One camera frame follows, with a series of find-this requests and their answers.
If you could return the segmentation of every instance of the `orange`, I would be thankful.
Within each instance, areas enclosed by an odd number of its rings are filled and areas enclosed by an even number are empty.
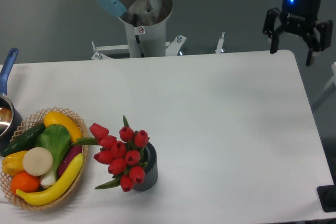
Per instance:
[[[40,186],[40,180],[39,177],[32,176],[28,174],[27,172],[21,172],[16,174],[12,178],[11,182],[11,190],[12,193],[16,196],[16,189],[20,189],[26,193],[34,193],[38,191],[38,188]]]

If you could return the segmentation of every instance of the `light blue cap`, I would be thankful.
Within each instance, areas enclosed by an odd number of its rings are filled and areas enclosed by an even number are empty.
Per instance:
[[[119,0],[96,0],[97,3],[103,8],[107,13],[112,16],[119,17],[123,15],[127,8]]]

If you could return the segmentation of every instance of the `eggplant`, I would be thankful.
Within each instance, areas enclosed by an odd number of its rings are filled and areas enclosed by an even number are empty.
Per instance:
[[[74,145],[70,148],[67,155],[63,159],[62,163],[58,167],[58,171],[57,171],[58,177],[62,176],[65,169],[70,164],[71,160],[73,160],[73,158],[76,157],[77,154],[82,153],[82,149],[83,149],[82,145]]]

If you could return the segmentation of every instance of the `metal bracket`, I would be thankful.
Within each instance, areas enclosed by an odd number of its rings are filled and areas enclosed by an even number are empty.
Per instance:
[[[216,48],[215,54],[223,54],[223,53],[225,53],[225,48],[223,47],[223,44],[224,44],[224,36],[225,36],[225,32],[222,33],[222,36],[221,36],[221,38],[220,38],[219,41],[218,41],[218,44],[217,44],[217,48]]]
[[[173,42],[166,42],[166,56],[177,56],[180,55],[180,49],[187,40],[186,37],[178,35]],[[92,43],[93,56],[92,60],[105,60],[113,59],[106,55],[118,55],[118,54],[127,54],[129,53],[128,45],[118,45],[118,46],[103,46],[96,47],[94,42]]]
[[[166,48],[166,56],[182,55],[180,49],[186,40],[186,37],[182,35],[177,35],[174,41]]]
[[[311,105],[311,111],[315,112],[316,109],[336,90],[336,62],[331,65],[333,76],[323,86],[322,90],[317,95],[317,98]]]

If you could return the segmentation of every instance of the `bok choy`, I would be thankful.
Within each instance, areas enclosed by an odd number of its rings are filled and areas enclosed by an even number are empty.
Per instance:
[[[35,146],[49,150],[54,160],[51,169],[40,177],[40,183],[44,188],[48,188],[56,182],[58,166],[67,154],[70,143],[69,131],[60,124],[48,126],[38,137]]]

